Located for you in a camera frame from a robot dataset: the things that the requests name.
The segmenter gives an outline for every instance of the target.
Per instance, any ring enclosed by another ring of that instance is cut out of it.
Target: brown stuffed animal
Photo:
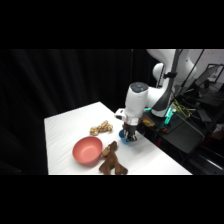
[[[98,127],[93,127],[90,129],[90,134],[93,136],[97,136],[101,132],[106,132],[106,131],[112,131],[113,126],[108,123],[108,121],[104,121],[101,125]]]
[[[102,156],[107,157],[106,161],[100,166],[99,171],[104,175],[111,175],[110,171],[115,168],[115,174],[126,175],[128,170],[123,167],[117,159],[115,150],[117,149],[117,142],[112,142],[107,148],[102,152]]]

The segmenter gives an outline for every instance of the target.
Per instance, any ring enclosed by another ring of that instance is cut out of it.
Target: black cloth
[[[44,118],[98,101],[115,112],[132,82],[155,86],[156,63],[146,50],[1,50],[0,170],[48,174]]]

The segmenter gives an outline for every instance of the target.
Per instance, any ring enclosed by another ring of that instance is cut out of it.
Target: bowl
[[[119,136],[120,136],[122,142],[123,142],[125,145],[130,145],[130,144],[131,144],[130,142],[126,142],[126,138],[124,137],[124,130],[121,130],[121,131],[119,132]]]
[[[103,143],[97,137],[89,136],[79,140],[72,151],[74,159],[83,164],[94,164],[103,150]]]

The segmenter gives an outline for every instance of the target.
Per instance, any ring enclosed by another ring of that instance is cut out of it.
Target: blue object
[[[126,142],[126,138],[124,137],[124,130],[121,130],[121,131],[119,132],[119,136],[120,136],[122,142],[123,142],[125,145],[130,145],[130,142]]]

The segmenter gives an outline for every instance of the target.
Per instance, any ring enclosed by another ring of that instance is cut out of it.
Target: green light
[[[172,115],[173,115],[173,111],[171,110],[171,107],[170,107],[166,113],[166,120],[164,122],[165,124],[169,124]]]
[[[164,123],[165,123],[165,124],[169,124],[169,122],[170,122],[170,118],[171,118],[171,117],[167,117]]]
[[[172,117],[172,114],[173,114],[173,111],[171,110],[171,107],[170,107],[166,113],[166,117]]]

